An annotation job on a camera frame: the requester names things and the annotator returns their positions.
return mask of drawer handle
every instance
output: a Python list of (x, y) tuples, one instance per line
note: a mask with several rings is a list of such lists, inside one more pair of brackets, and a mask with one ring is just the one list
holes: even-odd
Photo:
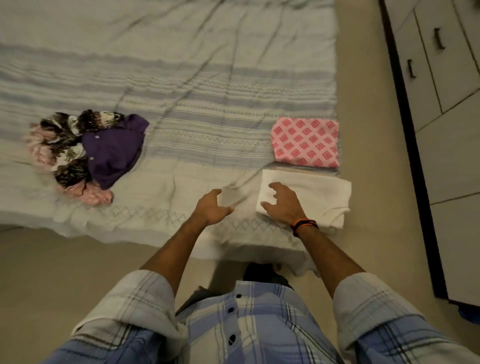
[(412, 62), (413, 62), (412, 60), (408, 60), (408, 61), (407, 61), (408, 73), (410, 73), (410, 78), (411, 78), (411, 79), (415, 79), (415, 78), (417, 78), (417, 77), (413, 74)]
[(442, 39), (440, 38), (440, 28), (435, 28), (434, 31), (435, 31), (435, 33), (434, 33), (435, 41), (437, 42), (438, 49), (440, 49), (440, 50), (445, 49), (445, 46), (442, 43)]

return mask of forearm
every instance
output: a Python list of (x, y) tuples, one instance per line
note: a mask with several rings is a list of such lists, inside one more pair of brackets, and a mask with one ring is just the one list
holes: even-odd
[(173, 294), (176, 295), (188, 258), (204, 229), (204, 220), (190, 217), (140, 269), (161, 274), (170, 283)]
[(333, 298), (341, 281), (364, 270), (321, 231), (313, 226), (302, 226), (297, 232), (310, 253), (320, 277)]

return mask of purple shirt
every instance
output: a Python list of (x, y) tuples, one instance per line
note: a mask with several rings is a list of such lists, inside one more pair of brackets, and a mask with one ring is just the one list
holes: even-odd
[(113, 128), (82, 136), (88, 169), (102, 190), (133, 168), (142, 152), (147, 126), (147, 120), (130, 114)]

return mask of hand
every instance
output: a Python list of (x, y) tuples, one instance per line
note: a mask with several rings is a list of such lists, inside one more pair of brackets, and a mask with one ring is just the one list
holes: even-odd
[(234, 208), (218, 206), (216, 197), (222, 193), (222, 190), (217, 188), (211, 190), (198, 200), (197, 207), (192, 213), (191, 219), (199, 221), (204, 227), (217, 224), (226, 216), (230, 215)]
[(293, 225), (301, 218), (307, 218), (297, 194), (280, 182), (273, 182), (268, 187), (275, 190), (276, 205), (266, 201), (261, 202), (262, 207), (274, 220), (286, 225)]

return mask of left hand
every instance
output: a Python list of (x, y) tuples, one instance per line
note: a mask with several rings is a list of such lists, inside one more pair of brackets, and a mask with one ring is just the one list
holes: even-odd
[(222, 193), (222, 190), (217, 188), (211, 190), (198, 200), (197, 207), (192, 213), (191, 218), (200, 221), (205, 226), (214, 225), (222, 221), (226, 216), (230, 215), (234, 208), (222, 207), (217, 204), (216, 197)]

